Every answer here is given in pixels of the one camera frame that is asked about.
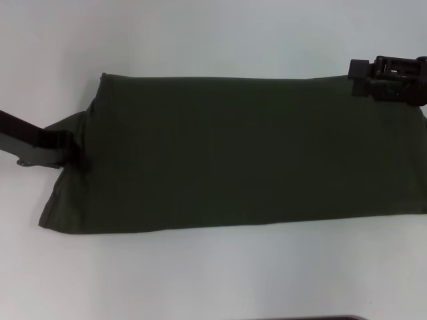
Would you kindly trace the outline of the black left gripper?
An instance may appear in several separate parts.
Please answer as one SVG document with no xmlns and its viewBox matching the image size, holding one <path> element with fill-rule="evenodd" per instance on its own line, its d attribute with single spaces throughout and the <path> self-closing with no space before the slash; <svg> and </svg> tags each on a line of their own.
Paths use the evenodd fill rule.
<svg viewBox="0 0 427 320">
<path fill-rule="evenodd" d="M 80 148 L 72 132 L 42 129 L 4 111 L 1 150 L 16 156 L 17 164 L 22 167 L 62 169 L 80 162 Z"/>
</svg>

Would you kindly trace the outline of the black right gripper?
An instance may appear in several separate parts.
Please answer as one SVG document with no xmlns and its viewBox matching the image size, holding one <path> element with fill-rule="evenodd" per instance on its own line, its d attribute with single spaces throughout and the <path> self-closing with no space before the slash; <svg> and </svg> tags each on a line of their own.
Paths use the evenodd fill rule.
<svg viewBox="0 0 427 320">
<path fill-rule="evenodd" d="M 426 56 L 416 59 L 377 56 L 373 63 L 352 59 L 348 78 L 353 80 L 355 97 L 406 102 L 412 107 L 426 105 Z"/>
</svg>

